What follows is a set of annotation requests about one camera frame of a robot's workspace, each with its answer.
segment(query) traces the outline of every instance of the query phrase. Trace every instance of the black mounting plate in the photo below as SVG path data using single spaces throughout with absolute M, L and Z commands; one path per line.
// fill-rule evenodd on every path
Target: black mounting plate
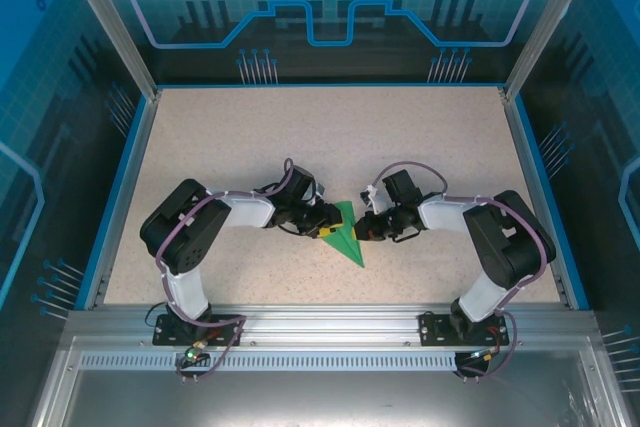
M 449 314 L 425 312 L 418 316 L 420 344 L 423 347 L 493 347 L 496 345 L 496 339 L 487 331 L 489 327 L 504 328 L 504 332 L 500 333 L 500 346 L 509 345 L 509 332 L 504 317 L 497 315 L 487 317 L 477 324 L 475 335 L 469 335 L 467 339 L 461 340 L 451 325 Z
M 234 319 L 238 317 L 238 315 L 213 315 L 207 322 L 221 322 L 224 320 Z M 180 324 L 175 321 L 175 318 L 171 317 L 168 314 L 159 315 L 156 319 L 156 328 L 153 332 L 153 345 L 169 345 L 169 346 L 184 346 L 188 347 L 192 345 L 196 340 L 190 335 L 187 335 L 183 329 L 180 328 Z M 212 338 L 207 341 L 209 346 L 213 347 L 226 347 L 229 345 L 231 341 L 231 337 L 233 337 L 234 329 L 237 327 L 237 324 L 228 325 L 226 327 L 220 327 L 219 329 L 211 329 L 209 332 L 213 330 L 219 330 L 219 332 Z M 240 337 L 238 336 L 233 345 L 240 344 Z

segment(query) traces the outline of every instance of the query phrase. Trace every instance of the ventilation slot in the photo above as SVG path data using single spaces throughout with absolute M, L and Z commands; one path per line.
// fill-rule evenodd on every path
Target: ventilation slot
M 189 370 L 207 370 L 219 358 Z M 92 352 L 82 357 L 83 370 L 172 371 L 175 352 Z M 220 365 L 221 371 L 451 371 L 453 353 L 444 352 L 231 352 Z

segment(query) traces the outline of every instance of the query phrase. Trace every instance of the green paper airplane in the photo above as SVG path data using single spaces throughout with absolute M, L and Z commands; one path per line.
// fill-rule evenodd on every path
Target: green paper airplane
M 323 237 L 327 244 L 336 249 L 342 255 L 350 258 L 360 267 L 364 267 L 364 260 L 362 260 L 362 251 L 360 250 L 360 241 L 353 238 L 353 226 L 356 224 L 356 216 L 353 213 L 353 205 L 351 202 L 338 202 L 334 204 L 340 212 L 342 212 L 343 224 L 341 227 Z

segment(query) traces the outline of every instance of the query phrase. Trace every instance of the table surface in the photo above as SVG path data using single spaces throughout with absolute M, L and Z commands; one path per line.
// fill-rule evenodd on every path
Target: table surface
M 184 179 L 211 190 L 250 190 L 280 180 L 292 157 L 350 200 L 392 162 L 439 170 L 451 195 L 529 196 L 495 87 L 282 87 L 167 89 L 154 121 L 105 303 L 164 299 L 139 238 L 144 220 Z M 423 193 L 441 185 L 410 168 Z M 427 231 L 402 244 L 361 244 L 360 268 L 321 240 L 278 229 L 223 229 L 201 264 L 210 302 L 449 303 L 480 274 L 468 234 Z M 551 271 L 516 298 L 557 302 Z

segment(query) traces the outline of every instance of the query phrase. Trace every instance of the robotic arm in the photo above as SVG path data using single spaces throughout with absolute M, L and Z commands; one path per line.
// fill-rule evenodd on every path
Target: robotic arm
M 461 341 L 471 342 L 478 331 L 484 332 L 483 321 L 517 293 L 521 282 L 538 273 L 542 258 L 536 240 L 544 248 L 546 262 L 555 258 L 549 235 L 514 191 L 505 191 L 493 199 L 457 198 L 444 193 L 423 195 L 406 170 L 386 177 L 383 183 L 388 197 L 373 186 L 361 194 L 371 210 L 354 227 L 357 239 L 390 238 L 399 243 L 423 230 L 436 229 L 465 232 L 471 237 L 483 272 L 471 289 L 451 305 L 450 326 Z M 406 230 L 413 232 L 403 235 Z
M 287 172 L 279 183 L 269 184 L 253 194 L 220 193 L 218 199 L 198 210 L 166 246 L 162 262 L 168 268 L 169 298 L 173 301 L 169 307 L 178 314 L 177 321 L 184 322 L 180 314 L 201 322 L 207 322 L 211 316 L 199 264 L 223 227 L 280 227 L 291 234 L 316 238 L 342 224 L 340 210 L 323 201 L 324 188 L 316 183 L 313 175 L 295 165 L 290 168 L 290 176 Z M 140 229 L 149 253 L 155 257 L 178 223 L 211 195 L 199 182 L 183 181 Z M 283 225 L 287 223 L 293 224 L 297 231 L 285 229 Z

